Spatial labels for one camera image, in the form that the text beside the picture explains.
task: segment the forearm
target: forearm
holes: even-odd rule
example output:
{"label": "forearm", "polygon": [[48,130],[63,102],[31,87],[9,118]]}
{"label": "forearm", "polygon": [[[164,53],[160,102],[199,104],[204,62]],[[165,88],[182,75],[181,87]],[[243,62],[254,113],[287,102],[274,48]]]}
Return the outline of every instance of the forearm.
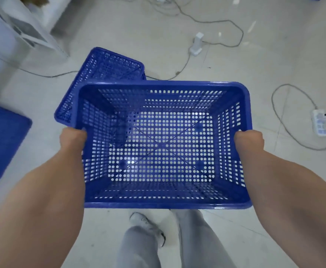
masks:
{"label": "forearm", "polygon": [[62,148],[26,174],[0,205],[0,268],[62,265],[83,219],[81,148]]}
{"label": "forearm", "polygon": [[326,182],[263,150],[241,154],[263,227],[300,267],[326,267]]}

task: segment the gray pants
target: gray pants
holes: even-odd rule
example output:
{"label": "gray pants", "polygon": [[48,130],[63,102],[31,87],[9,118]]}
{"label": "gray pants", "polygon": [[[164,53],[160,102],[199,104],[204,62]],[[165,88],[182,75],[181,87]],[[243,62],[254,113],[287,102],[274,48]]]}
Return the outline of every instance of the gray pants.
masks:
{"label": "gray pants", "polygon": [[[198,210],[176,210],[183,268],[235,268],[219,238]],[[161,268],[156,238],[140,226],[126,231],[117,268]]]}

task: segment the power strip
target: power strip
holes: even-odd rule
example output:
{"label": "power strip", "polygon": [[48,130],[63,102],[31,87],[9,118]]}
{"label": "power strip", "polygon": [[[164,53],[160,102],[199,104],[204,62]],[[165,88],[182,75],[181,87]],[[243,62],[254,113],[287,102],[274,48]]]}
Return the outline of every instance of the power strip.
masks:
{"label": "power strip", "polygon": [[326,136],[326,115],[323,109],[312,111],[313,130],[317,136]]}

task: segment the white sneaker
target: white sneaker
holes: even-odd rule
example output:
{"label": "white sneaker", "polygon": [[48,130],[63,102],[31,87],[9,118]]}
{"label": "white sneaker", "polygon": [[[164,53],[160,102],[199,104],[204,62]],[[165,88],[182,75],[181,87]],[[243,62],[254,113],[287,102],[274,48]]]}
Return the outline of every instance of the white sneaker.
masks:
{"label": "white sneaker", "polygon": [[158,246],[162,247],[165,244],[165,235],[163,231],[159,229],[159,227],[150,221],[145,215],[142,213],[133,213],[130,217],[130,222],[132,225],[140,226],[147,230],[148,232],[152,233],[158,242]]}

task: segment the leg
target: leg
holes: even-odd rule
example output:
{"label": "leg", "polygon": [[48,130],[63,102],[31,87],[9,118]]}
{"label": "leg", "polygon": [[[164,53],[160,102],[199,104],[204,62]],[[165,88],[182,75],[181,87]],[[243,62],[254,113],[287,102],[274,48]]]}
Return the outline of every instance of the leg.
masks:
{"label": "leg", "polygon": [[198,210],[172,210],[179,224],[183,268],[235,268],[219,238]]}
{"label": "leg", "polygon": [[163,232],[140,213],[133,213],[130,222],[134,226],[123,236],[117,268],[161,268],[157,251],[165,242]]}

